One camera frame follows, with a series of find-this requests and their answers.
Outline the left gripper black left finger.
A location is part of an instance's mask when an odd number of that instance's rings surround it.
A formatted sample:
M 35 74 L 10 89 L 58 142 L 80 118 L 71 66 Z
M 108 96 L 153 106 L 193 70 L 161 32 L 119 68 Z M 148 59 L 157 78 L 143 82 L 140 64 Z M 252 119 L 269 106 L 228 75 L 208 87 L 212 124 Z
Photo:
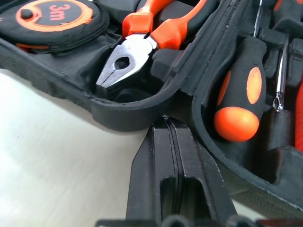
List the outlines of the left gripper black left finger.
M 127 219 L 165 219 L 176 212 L 178 167 L 168 120 L 154 122 L 136 153 L 128 191 Z

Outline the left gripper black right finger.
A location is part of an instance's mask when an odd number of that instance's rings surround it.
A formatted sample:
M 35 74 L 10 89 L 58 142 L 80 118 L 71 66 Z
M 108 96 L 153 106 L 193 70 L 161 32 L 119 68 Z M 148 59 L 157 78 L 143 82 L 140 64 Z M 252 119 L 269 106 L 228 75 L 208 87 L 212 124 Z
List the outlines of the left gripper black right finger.
M 185 217 L 229 217 L 235 213 L 218 165 L 183 122 L 168 119 L 176 137 L 181 170 L 181 205 Z

